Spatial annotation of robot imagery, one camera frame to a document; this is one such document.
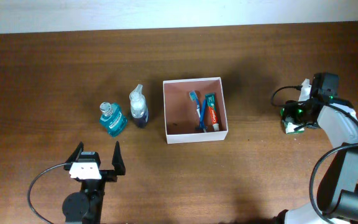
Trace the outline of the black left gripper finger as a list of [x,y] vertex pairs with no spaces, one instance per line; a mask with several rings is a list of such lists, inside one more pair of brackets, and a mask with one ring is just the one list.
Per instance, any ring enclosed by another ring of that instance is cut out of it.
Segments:
[[73,153],[69,156],[69,158],[65,161],[66,163],[72,163],[78,160],[79,155],[83,152],[84,144],[80,142]]
[[117,141],[114,146],[112,165],[114,167],[115,175],[125,175],[126,174],[126,167],[125,167],[122,155],[121,155],[121,148],[120,148],[119,141]]

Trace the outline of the teal Listerine mouthwash bottle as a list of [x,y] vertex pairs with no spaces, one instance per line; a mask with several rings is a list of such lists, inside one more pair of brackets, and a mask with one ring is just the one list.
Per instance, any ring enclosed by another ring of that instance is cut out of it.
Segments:
[[107,133],[116,137],[120,135],[126,127],[127,118],[117,103],[103,102],[99,106],[102,113],[99,123],[106,129]]

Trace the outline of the green and white soap packet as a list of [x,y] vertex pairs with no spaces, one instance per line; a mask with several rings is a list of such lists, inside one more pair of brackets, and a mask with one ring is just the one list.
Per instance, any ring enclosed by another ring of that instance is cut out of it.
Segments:
[[285,134],[300,134],[305,131],[300,125],[293,124],[289,121],[283,121]]

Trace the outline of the blue foam soap pump bottle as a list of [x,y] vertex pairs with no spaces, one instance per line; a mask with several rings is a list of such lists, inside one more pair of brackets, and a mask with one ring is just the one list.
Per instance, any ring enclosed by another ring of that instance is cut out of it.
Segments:
[[143,85],[138,84],[129,95],[132,120],[139,128],[145,128],[149,121],[149,110],[142,89]]

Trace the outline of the blue Gillette razor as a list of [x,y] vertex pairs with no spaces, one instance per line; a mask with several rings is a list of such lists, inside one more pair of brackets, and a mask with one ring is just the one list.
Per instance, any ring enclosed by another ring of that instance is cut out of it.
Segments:
[[200,111],[200,122],[199,122],[199,126],[196,128],[197,130],[202,130],[204,133],[207,132],[207,127],[204,123],[206,107],[207,107],[207,102],[206,100],[203,100],[201,111]]

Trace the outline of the Colgate toothpaste tube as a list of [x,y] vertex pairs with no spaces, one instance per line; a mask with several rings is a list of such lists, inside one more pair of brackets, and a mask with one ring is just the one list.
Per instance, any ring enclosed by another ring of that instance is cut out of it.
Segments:
[[218,123],[218,117],[216,112],[216,102],[215,102],[215,94],[209,93],[205,95],[206,103],[209,109],[212,127],[214,131],[219,131],[219,123]]

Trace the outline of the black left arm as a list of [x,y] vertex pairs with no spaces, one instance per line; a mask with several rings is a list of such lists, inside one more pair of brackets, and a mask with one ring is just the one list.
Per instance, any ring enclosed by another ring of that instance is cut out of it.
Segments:
[[118,142],[114,146],[111,164],[113,169],[101,169],[99,154],[84,151],[84,144],[79,143],[63,166],[70,177],[81,184],[81,189],[67,196],[63,202],[65,223],[101,222],[106,183],[116,182],[119,176],[126,174]]

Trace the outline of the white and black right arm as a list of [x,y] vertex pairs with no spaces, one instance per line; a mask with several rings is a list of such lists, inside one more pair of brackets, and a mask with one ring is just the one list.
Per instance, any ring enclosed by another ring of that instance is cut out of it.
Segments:
[[281,211],[274,223],[358,223],[358,119],[352,103],[338,97],[338,86],[337,75],[316,73],[295,86],[298,100],[280,105],[287,134],[322,129],[333,148],[313,167],[310,201]]

